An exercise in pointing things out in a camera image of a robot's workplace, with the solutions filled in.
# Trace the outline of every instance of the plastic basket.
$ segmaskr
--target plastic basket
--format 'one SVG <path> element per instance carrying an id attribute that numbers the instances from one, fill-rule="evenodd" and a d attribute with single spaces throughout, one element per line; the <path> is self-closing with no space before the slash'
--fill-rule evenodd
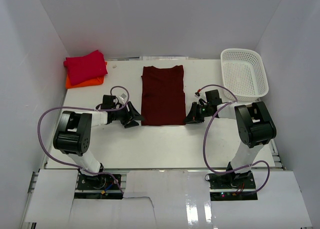
<path id="1" fill-rule="evenodd" d="M 239 101 L 255 101 L 269 91 L 261 56 L 253 50 L 226 49 L 221 52 L 224 87 L 232 91 Z M 227 98 L 234 97 L 224 90 Z"/>

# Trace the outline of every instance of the white table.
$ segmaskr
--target white table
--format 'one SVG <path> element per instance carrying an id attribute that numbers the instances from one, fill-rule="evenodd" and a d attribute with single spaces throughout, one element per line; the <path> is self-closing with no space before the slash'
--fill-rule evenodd
<path id="1" fill-rule="evenodd" d="M 102 102 L 103 95 L 110 94 L 112 86 L 120 85 L 129 90 L 130 101 L 141 112 L 142 79 L 144 66 L 171 68 L 183 65 L 186 113 L 197 99 L 195 92 L 208 84 L 222 85 L 220 60 L 131 60 L 109 61 L 108 75 L 99 86 L 69 89 L 64 106 L 94 108 Z M 229 101 L 218 88 L 223 102 Z M 115 89 L 114 94 L 123 93 Z M 175 169 L 205 168 L 203 138 L 210 118 L 202 124 L 183 126 L 136 126 L 124 129 L 119 121 L 109 125 L 93 127 L 89 149 L 106 169 Z M 212 167 L 225 168 L 235 156 L 240 143 L 236 120 L 216 118 L 211 125 L 206 155 Z M 51 147 L 50 153 L 57 159 L 73 161 L 59 150 Z M 271 149 L 265 145 L 256 157 L 275 166 Z M 67 168 L 49 159 L 46 168 Z"/>

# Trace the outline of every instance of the orange cloth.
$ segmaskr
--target orange cloth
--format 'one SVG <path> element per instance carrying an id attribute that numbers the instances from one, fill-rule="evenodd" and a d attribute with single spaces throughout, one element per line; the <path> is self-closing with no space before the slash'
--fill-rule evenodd
<path id="1" fill-rule="evenodd" d="M 71 89 L 71 88 L 82 88 L 82 87 L 89 87 L 89 86 L 98 86 L 98 85 L 103 84 L 104 81 L 105 81 L 105 77 L 104 76 L 99 76 L 97 78 L 93 78 L 93 79 L 81 82 L 81 83 L 79 83 L 77 85 L 71 85 L 69 76 L 67 74 L 66 75 L 66 81 L 65 81 L 65 88 L 66 89 Z"/>

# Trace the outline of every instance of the gray wall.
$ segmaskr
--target gray wall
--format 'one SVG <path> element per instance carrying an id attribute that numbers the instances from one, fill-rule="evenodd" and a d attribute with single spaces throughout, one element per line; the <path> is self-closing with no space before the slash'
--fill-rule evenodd
<path id="1" fill-rule="evenodd" d="M 63 98 L 67 51 L 39 0 L 0 0 L 0 21 L 0 227 L 17 229 L 44 157 L 38 119 Z M 43 124 L 44 139 L 55 121 Z"/>
<path id="2" fill-rule="evenodd" d="M 254 49 L 281 0 L 41 0 L 71 56 L 220 58 Z"/>
<path id="3" fill-rule="evenodd" d="M 277 127 L 280 157 L 319 229 L 320 0 L 282 0 L 256 51 L 268 77 L 263 100 Z"/>

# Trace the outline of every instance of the maroon towel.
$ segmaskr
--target maroon towel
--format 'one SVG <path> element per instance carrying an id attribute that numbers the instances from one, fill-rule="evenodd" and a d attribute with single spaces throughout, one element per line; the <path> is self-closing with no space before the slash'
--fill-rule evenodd
<path id="1" fill-rule="evenodd" d="M 145 66 L 142 74 L 142 126 L 185 125 L 184 68 Z"/>

